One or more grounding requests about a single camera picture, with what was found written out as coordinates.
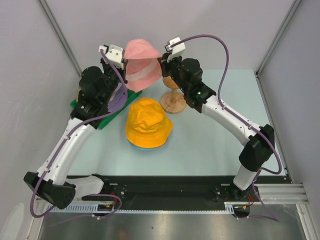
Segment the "lavender purple hat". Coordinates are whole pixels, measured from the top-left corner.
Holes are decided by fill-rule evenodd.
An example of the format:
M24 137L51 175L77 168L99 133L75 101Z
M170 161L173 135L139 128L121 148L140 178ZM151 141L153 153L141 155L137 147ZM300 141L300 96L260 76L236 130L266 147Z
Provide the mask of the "lavender purple hat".
M127 102L127 95L128 90L126 86L123 86L122 83L119 83L107 104L108 111L110 113L120 111Z

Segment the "pink hat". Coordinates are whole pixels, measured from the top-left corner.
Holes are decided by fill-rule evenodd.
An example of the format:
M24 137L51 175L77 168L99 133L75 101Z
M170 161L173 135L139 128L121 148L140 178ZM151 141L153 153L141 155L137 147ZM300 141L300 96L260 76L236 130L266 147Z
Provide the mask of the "pink hat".
M126 60L126 87L134 92L142 91L162 78L159 58L162 54L148 41L134 39L128 42L124 60Z

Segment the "orange hat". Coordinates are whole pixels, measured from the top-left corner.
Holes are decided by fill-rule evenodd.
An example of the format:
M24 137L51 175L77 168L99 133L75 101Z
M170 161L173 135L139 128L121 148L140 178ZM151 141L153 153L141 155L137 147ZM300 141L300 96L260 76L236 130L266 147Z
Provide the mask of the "orange hat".
M143 149L161 147L172 130L173 122L155 99L142 97L130 105L125 135L132 145Z

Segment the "light blue bucket hat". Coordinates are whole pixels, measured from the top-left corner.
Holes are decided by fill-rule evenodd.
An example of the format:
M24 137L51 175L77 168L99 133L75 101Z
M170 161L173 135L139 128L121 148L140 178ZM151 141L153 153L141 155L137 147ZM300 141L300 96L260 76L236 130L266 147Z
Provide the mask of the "light blue bucket hat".
M152 148L147 148L147 147L140 147L140 146L137 146L131 142L129 142L130 146L132 146L134 149L137 149L139 151L153 151L153 150L157 150L157 149L161 149L162 146L158 146L158 147L152 147Z

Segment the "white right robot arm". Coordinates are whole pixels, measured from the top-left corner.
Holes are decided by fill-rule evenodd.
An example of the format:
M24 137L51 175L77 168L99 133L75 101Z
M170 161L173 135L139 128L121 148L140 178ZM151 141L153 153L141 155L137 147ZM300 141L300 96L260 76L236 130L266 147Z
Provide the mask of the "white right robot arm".
M171 77L183 93L186 104L197 112L212 118L228 130L243 146L239 155L240 168L230 187L231 196L242 201L262 167L273 154L275 131L269 124L259 126L236 113L232 115L217 93L202 81L203 70L197 59L172 57L164 53L160 60L163 77Z

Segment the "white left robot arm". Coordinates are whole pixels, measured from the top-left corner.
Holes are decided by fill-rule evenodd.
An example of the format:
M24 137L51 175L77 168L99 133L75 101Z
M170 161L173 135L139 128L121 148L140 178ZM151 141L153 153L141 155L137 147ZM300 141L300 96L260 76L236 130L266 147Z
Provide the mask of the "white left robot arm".
M99 174L68 178L80 150L106 117L118 112L127 101L128 91L123 66L110 60L100 61L102 68L90 66L81 73L77 100L67 127L54 150L36 172L28 171L23 180L32 190L30 208L36 197L59 209L74 199L95 195L110 196L109 180Z

